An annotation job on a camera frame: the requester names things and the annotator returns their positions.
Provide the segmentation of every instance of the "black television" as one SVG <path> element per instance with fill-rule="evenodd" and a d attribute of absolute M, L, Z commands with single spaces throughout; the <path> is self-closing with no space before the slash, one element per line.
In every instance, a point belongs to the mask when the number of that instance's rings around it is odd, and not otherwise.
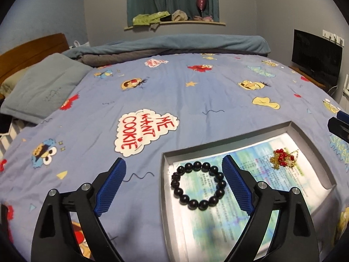
<path fill-rule="evenodd" d="M 338 83 L 343 48 L 325 38 L 294 30 L 292 62 L 327 90 Z"/>

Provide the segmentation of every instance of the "balloon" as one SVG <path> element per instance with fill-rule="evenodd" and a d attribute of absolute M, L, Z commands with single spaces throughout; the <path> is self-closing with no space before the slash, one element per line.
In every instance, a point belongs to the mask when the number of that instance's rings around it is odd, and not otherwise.
<path fill-rule="evenodd" d="M 197 0 L 198 8 L 203 11 L 206 7 L 206 0 Z"/>

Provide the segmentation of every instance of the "black bead bracelet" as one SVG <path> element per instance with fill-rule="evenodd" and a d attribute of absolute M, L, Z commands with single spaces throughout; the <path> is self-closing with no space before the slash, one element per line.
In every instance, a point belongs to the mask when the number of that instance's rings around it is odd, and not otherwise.
<path fill-rule="evenodd" d="M 180 177 L 185 173 L 191 173 L 192 170 L 202 172 L 208 172 L 210 176 L 215 177 L 215 182 L 217 183 L 217 190 L 215 194 L 207 200 L 201 200 L 200 203 L 198 200 L 190 199 L 188 195 L 184 194 L 182 188 L 179 188 Z M 226 187 L 226 182 L 223 180 L 224 174 L 222 172 L 218 172 L 218 167 L 213 165 L 211 166 L 208 162 L 196 161 L 194 164 L 190 162 L 186 163 L 184 166 L 179 166 L 177 168 L 177 172 L 172 174 L 171 187 L 174 189 L 173 194 L 176 198 L 179 198 L 179 202 L 182 205 L 188 205 L 190 210 L 195 210 L 199 208 L 201 211 L 206 210 L 209 206 L 214 207 L 217 205 L 219 199 L 222 199 L 224 196 L 224 188 Z"/>

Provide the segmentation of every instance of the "printed page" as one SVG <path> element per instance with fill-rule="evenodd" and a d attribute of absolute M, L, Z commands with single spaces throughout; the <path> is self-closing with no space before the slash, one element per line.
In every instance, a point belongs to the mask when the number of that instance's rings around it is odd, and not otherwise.
<path fill-rule="evenodd" d="M 248 170 L 256 181 L 265 181 L 272 188 L 289 191 L 292 187 L 298 187 L 308 205 L 310 213 L 321 205 L 330 190 L 326 190 L 317 178 L 315 171 L 299 150 L 297 165 L 294 168 L 272 168 L 269 162 L 276 149 L 284 149 L 291 153 L 298 150 L 292 138 L 284 133 L 280 136 L 263 142 L 229 151 L 222 154 L 191 159 L 201 163 L 207 161 L 216 165 L 222 171 L 221 164 L 224 156 L 230 154 L 241 169 Z M 186 162 L 175 162 L 169 168 L 169 177 L 180 165 Z M 201 201 L 208 200 L 214 195 L 216 183 L 208 172 L 192 171 L 181 177 L 180 187 L 190 199 Z M 176 237 L 181 251 L 186 248 L 186 254 L 182 261 L 188 262 L 221 262 L 227 257 L 240 237 L 249 216 L 241 211 L 229 185 L 225 188 L 224 197 L 215 207 L 209 207 L 205 211 L 196 209 L 191 211 L 187 206 L 182 206 L 179 200 L 172 199 L 174 217 L 176 218 Z M 268 230 L 264 237 L 259 254 L 264 253 L 272 239 L 278 211 L 273 211 Z"/>

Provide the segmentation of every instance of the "wooden shelf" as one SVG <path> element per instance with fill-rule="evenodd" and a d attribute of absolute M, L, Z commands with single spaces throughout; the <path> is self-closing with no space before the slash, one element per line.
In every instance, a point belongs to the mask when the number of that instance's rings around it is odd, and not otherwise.
<path fill-rule="evenodd" d="M 205 22 L 205 21 L 174 21 L 174 22 L 160 22 L 161 25 L 163 24 L 208 24 L 208 25 L 223 25 L 225 26 L 225 22 Z M 136 26 L 129 26 L 123 28 L 123 30 L 133 29 L 140 26 L 150 26 L 150 25 L 136 25 Z"/>

